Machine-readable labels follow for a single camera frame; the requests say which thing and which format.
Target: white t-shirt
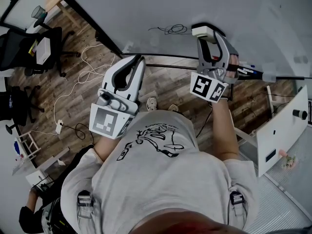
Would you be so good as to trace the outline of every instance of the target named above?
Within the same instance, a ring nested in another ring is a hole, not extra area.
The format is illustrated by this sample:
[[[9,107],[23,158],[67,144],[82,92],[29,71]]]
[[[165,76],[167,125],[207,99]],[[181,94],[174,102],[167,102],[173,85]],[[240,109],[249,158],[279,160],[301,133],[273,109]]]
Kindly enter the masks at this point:
[[[77,217],[82,190],[95,201],[90,219]],[[232,191],[245,198],[243,225],[230,202]],[[135,118],[104,163],[93,149],[82,157],[64,181],[61,208],[77,233],[127,234],[146,216],[168,208],[245,229],[258,212],[254,165],[200,152],[187,118],[152,111]]]

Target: wooden floor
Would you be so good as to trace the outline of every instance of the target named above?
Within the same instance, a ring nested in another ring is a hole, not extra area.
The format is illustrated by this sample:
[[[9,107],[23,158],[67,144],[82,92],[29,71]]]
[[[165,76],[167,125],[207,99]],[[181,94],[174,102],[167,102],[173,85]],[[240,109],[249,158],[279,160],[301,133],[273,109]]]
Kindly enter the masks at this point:
[[[75,30],[75,35],[67,40],[64,51],[82,52],[88,46],[99,44],[95,40],[95,30],[85,22],[75,11],[70,10],[74,18],[82,25],[82,30],[75,28],[63,14],[56,16],[48,23],[51,27],[60,26],[63,29],[63,35],[70,30]],[[83,57],[94,67],[109,65],[114,59],[114,54],[104,46],[98,46],[88,49]],[[174,64],[180,66],[196,67],[198,61],[192,59],[181,59],[171,57],[146,57],[147,63]],[[39,107],[45,109],[45,113],[33,111],[37,118],[34,124],[29,119],[25,127],[20,127],[22,133],[30,130],[41,131],[45,133],[55,132],[56,122],[62,119],[64,125],[75,128],[77,123],[89,125],[89,113],[91,103],[97,99],[97,90],[100,87],[103,78],[99,75],[90,75],[89,80],[95,79],[85,84],[77,84],[70,96],[60,98],[56,103],[56,119],[54,120],[54,104],[57,98],[68,95],[73,86],[78,81],[78,76],[83,71],[89,71],[91,68],[81,58],[62,57],[62,67],[67,73],[66,78],[59,77],[56,67],[42,75],[25,77],[23,68],[17,68],[14,75],[9,79],[9,85],[34,87],[40,85],[41,89],[37,91],[33,102],[36,101]],[[109,66],[97,69],[104,74]],[[171,104],[179,106],[180,111],[189,118],[195,128],[195,132],[201,129],[205,122],[210,108],[208,103],[189,93],[191,71],[147,67],[143,79],[143,85],[140,90],[139,100],[142,102],[140,111],[146,111],[146,101],[149,97],[156,97],[159,109],[168,109]],[[267,96],[265,87],[268,83],[263,81],[244,81],[235,85],[234,99],[229,102],[233,121],[236,127],[247,133],[257,128],[268,120],[270,113],[268,111]],[[274,94],[293,95],[293,83],[290,81],[279,81],[271,83],[271,90]],[[289,101],[287,97],[277,97],[279,101]],[[71,149],[71,153],[78,152],[82,147],[92,143],[92,137],[87,128],[79,125],[78,129],[85,132],[85,139],[81,140],[75,135],[75,131],[64,127],[60,135],[44,135],[33,132],[32,135],[37,144],[42,148],[35,161],[38,165],[42,164],[52,155],[61,152],[65,147]],[[95,142],[99,135],[94,134]],[[209,152],[212,144],[212,117],[206,124],[201,135],[197,138],[201,151]]]

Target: shoe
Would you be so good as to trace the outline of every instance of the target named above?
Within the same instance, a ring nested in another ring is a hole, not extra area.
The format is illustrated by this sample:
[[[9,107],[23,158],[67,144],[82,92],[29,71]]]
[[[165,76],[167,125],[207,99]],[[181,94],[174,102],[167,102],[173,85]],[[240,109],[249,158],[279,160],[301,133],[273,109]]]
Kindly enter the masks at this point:
[[[175,104],[172,104],[169,108],[168,111],[176,111],[179,112],[179,107]]]
[[[157,100],[155,97],[149,97],[146,102],[147,111],[157,110]]]

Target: black office chair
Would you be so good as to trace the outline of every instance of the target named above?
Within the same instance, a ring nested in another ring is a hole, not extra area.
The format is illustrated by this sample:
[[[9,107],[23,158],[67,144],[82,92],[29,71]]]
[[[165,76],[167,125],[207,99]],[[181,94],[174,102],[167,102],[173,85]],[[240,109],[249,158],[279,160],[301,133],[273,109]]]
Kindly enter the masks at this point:
[[[0,71],[15,67],[25,67],[25,75],[42,74],[54,67],[56,63],[59,75],[65,77],[62,72],[60,56],[76,55],[80,57],[79,52],[63,51],[63,46],[69,35],[75,32],[70,31],[62,40],[62,28],[56,27],[42,34],[28,34],[14,29],[10,29],[6,34],[0,36]],[[44,37],[50,39],[51,55],[43,65],[37,64],[36,54],[31,56],[28,52],[35,40],[40,42]]]
[[[30,89],[30,87],[25,87],[24,91],[22,91],[20,87],[12,87],[10,91],[0,92],[0,120],[13,119],[14,121],[12,126],[5,126],[9,134],[12,134],[12,129],[17,125],[26,125],[27,115],[29,116],[31,123],[36,121],[36,119],[32,117],[31,108],[44,113],[44,109],[35,106],[31,102],[31,99],[35,95],[35,91],[40,89],[40,86],[35,86],[31,91],[30,96],[27,94],[28,89]]]

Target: table leg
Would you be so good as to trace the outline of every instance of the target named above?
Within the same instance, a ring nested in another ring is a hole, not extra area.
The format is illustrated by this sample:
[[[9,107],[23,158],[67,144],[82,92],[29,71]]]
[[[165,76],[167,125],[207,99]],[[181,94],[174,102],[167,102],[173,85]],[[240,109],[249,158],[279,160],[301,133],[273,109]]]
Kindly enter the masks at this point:
[[[65,16],[67,16],[70,21],[73,22],[73,24],[78,27],[79,29],[81,29],[81,26],[79,25],[79,23],[72,17],[72,15],[67,11],[67,9],[63,6],[63,4],[61,4],[60,2],[57,4],[58,8],[60,8],[60,10],[65,14]]]

